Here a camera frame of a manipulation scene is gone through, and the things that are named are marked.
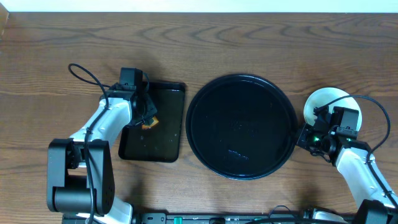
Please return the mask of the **light blue plate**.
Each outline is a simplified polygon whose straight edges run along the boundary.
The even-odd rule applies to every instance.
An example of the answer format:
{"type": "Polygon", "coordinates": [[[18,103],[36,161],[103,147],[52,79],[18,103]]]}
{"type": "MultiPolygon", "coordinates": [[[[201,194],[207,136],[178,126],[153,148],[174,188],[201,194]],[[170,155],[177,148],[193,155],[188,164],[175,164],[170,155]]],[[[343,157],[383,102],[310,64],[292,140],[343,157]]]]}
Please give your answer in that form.
{"type": "MultiPolygon", "coordinates": [[[[321,107],[342,96],[348,96],[348,93],[339,88],[334,88],[334,87],[326,87],[314,91],[306,100],[303,108],[303,117],[305,122],[313,126],[317,118],[313,113],[313,109],[315,107],[321,107]]],[[[337,101],[336,103],[332,103],[331,105],[328,106],[329,112],[331,112],[335,106],[357,110],[359,112],[359,115],[358,115],[356,130],[359,131],[361,129],[363,121],[362,112],[358,103],[354,98],[344,98],[342,100],[337,101]]]]}

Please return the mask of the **orange green scrub sponge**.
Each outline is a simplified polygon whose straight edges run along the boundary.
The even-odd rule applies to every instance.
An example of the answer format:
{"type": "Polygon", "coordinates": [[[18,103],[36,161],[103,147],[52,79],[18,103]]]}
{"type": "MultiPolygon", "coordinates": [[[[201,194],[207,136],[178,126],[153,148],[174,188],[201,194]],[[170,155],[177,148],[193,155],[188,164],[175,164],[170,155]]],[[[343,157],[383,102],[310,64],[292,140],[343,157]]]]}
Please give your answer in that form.
{"type": "Polygon", "coordinates": [[[142,124],[142,126],[141,126],[141,128],[142,128],[143,130],[145,130],[145,129],[151,129],[151,128],[153,128],[154,126],[156,126],[158,123],[159,123],[159,120],[157,119],[157,117],[156,117],[156,116],[153,116],[152,118],[150,118],[150,119],[144,121],[143,124],[142,124]]]}

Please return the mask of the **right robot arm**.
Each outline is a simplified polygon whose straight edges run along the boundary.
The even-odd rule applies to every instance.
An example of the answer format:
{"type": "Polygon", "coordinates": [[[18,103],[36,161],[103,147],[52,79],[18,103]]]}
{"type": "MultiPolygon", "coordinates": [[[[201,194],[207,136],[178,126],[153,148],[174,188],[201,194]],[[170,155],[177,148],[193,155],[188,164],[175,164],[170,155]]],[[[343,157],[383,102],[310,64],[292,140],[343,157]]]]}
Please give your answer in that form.
{"type": "Polygon", "coordinates": [[[314,124],[297,132],[296,145],[332,164],[345,179],[358,211],[352,223],[397,223],[397,195],[376,165],[368,143],[357,140],[360,112],[314,109],[314,124]]]}

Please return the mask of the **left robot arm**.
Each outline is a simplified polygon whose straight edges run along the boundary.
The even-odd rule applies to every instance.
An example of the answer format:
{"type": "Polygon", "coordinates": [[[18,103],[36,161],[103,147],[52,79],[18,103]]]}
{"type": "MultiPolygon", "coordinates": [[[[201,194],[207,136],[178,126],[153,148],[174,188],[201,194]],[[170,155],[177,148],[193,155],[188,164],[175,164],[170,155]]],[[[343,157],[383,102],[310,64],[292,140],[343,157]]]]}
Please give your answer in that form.
{"type": "Polygon", "coordinates": [[[115,196],[110,149],[124,128],[152,121],[157,109],[149,78],[137,68],[122,68],[119,81],[103,85],[99,107],[77,132],[54,139],[47,154],[47,207],[74,215],[82,223],[131,223],[133,207],[115,196]]]}

